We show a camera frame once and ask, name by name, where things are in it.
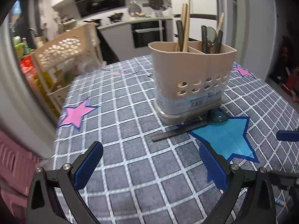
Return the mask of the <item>black spoon pile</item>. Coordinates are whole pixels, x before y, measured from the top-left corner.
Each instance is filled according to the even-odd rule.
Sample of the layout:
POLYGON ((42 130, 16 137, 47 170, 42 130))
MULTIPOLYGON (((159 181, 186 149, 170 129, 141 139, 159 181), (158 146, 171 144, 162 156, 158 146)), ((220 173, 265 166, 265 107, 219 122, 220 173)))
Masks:
POLYGON ((184 27, 181 20, 176 21, 177 26, 177 33, 178 33, 178 44, 179 44, 179 51, 183 51, 184 46, 184 27))

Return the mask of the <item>long wooden chopstick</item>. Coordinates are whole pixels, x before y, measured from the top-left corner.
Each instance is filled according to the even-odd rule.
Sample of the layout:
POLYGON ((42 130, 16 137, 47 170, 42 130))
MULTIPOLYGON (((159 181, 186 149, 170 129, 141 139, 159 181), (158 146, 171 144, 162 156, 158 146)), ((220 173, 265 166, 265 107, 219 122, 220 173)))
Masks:
MULTIPOLYGON (((224 22, 224 12, 221 13, 221 17, 220 17, 220 20, 218 22, 218 27, 217 27, 217 30, 216 30, 217 38, 218 38, 218 32, 221 30, 223 22, 224 22)), ((214 54, 216 44, 217 44, 217 41, 215 42, 214 46, 210 50, 210 52, 212 54, 214 54)))

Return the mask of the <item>beige plastic utensil holder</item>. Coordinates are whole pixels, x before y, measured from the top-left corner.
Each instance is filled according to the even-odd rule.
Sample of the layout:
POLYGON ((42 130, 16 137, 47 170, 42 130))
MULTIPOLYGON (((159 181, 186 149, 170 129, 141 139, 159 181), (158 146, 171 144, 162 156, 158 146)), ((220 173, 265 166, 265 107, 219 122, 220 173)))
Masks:
POLYGON ((201 51, 190 41, 187 52, 175 42, 149 43, 154 69, 154 107, 165 124, 179 124, 219 108, 235 61, 236 50, 222 45, 218 54, 201 51))

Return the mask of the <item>black built-in oven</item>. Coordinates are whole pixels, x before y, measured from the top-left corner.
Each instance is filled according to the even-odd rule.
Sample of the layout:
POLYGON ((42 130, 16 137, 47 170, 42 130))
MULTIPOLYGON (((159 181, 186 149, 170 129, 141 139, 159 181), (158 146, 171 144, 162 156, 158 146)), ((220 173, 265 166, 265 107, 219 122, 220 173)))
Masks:
POLYGON ((146 47, 154 41, 167 41, 166 22, 164 20, 131 24, 135 48, 146 47))

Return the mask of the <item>checkered star tablecloth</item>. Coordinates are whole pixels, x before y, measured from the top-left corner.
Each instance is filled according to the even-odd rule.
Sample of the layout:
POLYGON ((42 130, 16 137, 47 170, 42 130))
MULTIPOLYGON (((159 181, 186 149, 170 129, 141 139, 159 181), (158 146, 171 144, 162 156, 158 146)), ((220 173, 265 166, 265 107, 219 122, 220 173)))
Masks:
MULTIPOLYGON (((82 126, 57 129, 52 167, 72 163, 94 142, 103 158, 80 192, 101 223, 202 223, 221 197, 200 159, 199 140, 184 133, 159 142, 166 131, 154 110, 152 59, 142 56, 78 76, 67 107, 94 110, 82 126)), ((243 169, 298 171, 298 143, 280 142, 279 130, 298 127, 298 112, 267 83, 233 71, 223 96, 233 116, 250 118, 247 139, 258 162, 235 158, 243 169)))

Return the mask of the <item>beige flower-hole storage cart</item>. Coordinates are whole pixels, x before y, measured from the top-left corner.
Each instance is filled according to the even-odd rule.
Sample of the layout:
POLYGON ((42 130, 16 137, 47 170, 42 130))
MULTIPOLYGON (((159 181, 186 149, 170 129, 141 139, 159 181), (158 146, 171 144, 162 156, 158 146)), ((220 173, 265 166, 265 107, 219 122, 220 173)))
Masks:
POLYGON ((97 31, 97 23, 87 23, 57 36, 31 54, 41 84, 59 112, 75 77, 107 64, 97 31))

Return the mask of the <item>pink plastic stool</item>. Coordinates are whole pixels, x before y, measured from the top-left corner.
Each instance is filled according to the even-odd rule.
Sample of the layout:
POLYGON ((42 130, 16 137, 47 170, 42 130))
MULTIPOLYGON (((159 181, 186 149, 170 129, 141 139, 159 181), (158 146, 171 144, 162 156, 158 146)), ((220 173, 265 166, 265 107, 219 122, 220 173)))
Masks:
POLYGON ((17 223, 26 223, 30 185, 40 158, 1 131, 1 204, 17 223))

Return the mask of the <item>black spoon handle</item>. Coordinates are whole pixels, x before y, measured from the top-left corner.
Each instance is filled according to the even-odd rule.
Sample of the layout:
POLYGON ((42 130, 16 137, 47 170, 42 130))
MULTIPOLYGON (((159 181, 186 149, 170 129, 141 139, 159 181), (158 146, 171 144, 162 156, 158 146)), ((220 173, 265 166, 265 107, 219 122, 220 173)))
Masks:
POLYGON ((207 27, 207 51, 209 54, 212 54, 218 41, 218 35, 216 30, 209 26, 207 27))

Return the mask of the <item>black garment on cart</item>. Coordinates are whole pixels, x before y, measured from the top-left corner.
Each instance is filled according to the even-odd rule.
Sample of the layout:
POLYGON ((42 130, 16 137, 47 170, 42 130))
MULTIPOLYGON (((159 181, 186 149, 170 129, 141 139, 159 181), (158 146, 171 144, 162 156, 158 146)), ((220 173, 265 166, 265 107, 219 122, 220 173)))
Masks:
POLYGON ((96 29, 96 31, 97 31, 98 39, 100 41, 99 46, 101 48, 103 60, 107 62, 107 65, 119 62, 120 60, 118 56, 109 46, 109 44, 103 37, 102 33, 100 32, 100 30, 96 29))

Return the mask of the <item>black pot on stove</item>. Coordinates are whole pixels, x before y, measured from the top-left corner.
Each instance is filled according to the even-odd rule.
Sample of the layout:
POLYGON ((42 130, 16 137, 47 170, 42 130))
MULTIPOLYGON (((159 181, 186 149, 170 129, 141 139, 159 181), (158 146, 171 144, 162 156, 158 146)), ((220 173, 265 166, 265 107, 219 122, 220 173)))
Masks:
POLYGON ((117 23, 122 22, 122 17, 124 16, 124 13, 114 13, 111 16, 108 16, 108 19, 110 23, 117 23))

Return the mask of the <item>white refrigerator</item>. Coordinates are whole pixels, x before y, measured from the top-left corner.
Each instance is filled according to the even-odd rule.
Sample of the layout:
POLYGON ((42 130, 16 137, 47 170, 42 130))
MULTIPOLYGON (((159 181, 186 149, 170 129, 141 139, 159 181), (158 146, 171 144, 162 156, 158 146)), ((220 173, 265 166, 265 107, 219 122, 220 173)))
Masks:
POLYGON ((191 40, 202 39, 201 26, 203 25, 217 28, 217 0, 171 0, 174 41, 177 41, 176 20, 181 16, 184 3, 190 5, 189 38, 191 40))

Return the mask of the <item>black wok on stove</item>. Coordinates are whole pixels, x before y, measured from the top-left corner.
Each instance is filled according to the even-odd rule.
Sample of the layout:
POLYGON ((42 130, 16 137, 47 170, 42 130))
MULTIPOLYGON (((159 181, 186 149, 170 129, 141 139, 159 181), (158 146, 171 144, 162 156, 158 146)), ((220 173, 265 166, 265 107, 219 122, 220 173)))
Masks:
POLYGON ((85 23, 95 23, 96 27, 102 26, 102 19, 91 19, 91 20, 84 20, 85 23))

